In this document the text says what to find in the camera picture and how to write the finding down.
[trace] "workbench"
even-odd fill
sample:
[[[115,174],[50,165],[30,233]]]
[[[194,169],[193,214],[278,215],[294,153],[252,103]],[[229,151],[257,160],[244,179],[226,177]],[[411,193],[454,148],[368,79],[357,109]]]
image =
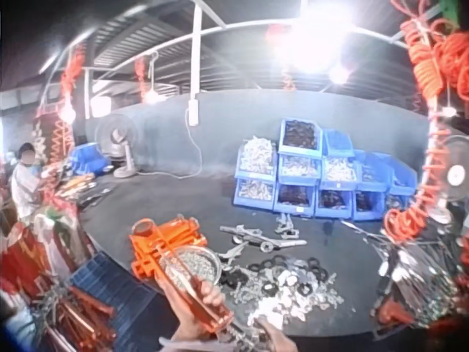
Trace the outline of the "workbench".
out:
[[[208,246],[215,252],[226,252],[234,245],[229,234],[219,231],[221,225],[244,224],[246,228],[260,228],[264,234],[275,237],[276,214],[239,208],[232,205],[235,180],[232,177],[193,177],[177,180],[167,176],[135,176],[118,180],[112,176],[98,179],[99,183],[115,184],[116,188],[93,208],[81,214],[84,229],[97,245],[124,268],[130,270],[133,250],[128,234],[135,222],[150,218],[160,224],[173,219],[178,213],[199,220]],[[261,253],[248,246],[234,265],[260,263],[275,254],[291,255],[299,259],[316,257],[329,274],[336,273],[334,289],[344,298],[337,309],[314,309],[306,323],[294,319],[284,327],[286,333],[302,337],[335,337],[369,332],[374,322],[369,317],[376,300],[379,280],[377,270],[381,261],[374,248],[363,236],[350,228],[328,219],[303,220],[292,218],[300,230],[306,246]],[[360,225],[376,232],[380,223]],[[227,296],[228,305],[240,320],[245,310],[235,306]]]

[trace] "electric fan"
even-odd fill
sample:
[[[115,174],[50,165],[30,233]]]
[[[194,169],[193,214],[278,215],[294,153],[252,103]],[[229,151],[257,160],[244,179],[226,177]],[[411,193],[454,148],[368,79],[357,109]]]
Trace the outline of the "electric fan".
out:
[[[469,136],[450,136],[445,140],[449,151],[448,165],[442,173],[442,191],[429,216],[440,224],[451,222],[447,202],[457,202],[469,196]]]
[[[137,173],[131,147],[137,141],[137,128],[133,121],[122,114],[104,117],[96,129],[95,141],[103,155],[114,161],[124,161],[125,165],[114,171],[117,178],[134,176]]]

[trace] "worker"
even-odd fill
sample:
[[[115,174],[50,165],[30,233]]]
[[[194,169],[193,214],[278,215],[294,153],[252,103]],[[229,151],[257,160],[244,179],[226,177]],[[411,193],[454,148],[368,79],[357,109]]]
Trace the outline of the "worker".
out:
[[[171,338],[172,342],[193,342],[201,341],[209,338],[209,335],[204,330],[200,322],[194,317],[192,311],[189,309],[185,301],[179,296],[177,291],[172,285],[161,282],[160,286],[163,288],[166,298],[168,299],[174,314],[178,318],[180,325]],[[209,282],[203,282],[201,287],[202,300],[205,304],[213,307],[220,306],[224,303],[225,296],[216,287]],[[275,352],[298,352],[296,344],[291,341],[284,333],[278,330],[275,326],[269,324],[265,319],[257,321],[259,325],[269,335],[272,342],[272,351]],[[173,348],[167,347],[161,352],[180,352],[175,351]]]
[[[36,152],[31,143],[24,143],[18,151],[18,165],[12,174],[12,198],[18,220],[29,226],[34,212],[41,206],[40,175],[37,174]]]

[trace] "white shirt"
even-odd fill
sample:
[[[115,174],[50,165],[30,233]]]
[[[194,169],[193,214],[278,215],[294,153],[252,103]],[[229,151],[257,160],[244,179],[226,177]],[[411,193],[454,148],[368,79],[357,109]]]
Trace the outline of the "white shirt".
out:
[[[40,207],[40,179],[19,163],[12,175],[12,198],[20,219],[30,216]]]

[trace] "hair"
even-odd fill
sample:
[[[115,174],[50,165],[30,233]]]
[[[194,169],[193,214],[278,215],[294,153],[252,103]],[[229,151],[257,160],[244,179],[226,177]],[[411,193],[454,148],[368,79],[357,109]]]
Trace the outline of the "hair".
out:
[[[21,160],[21,157],[23,156],[23,153],[24,152],[36,152],[36,150],[34,150],[34,147],[31,143],[24,143],[20,149],[18,150],[18,159]]]

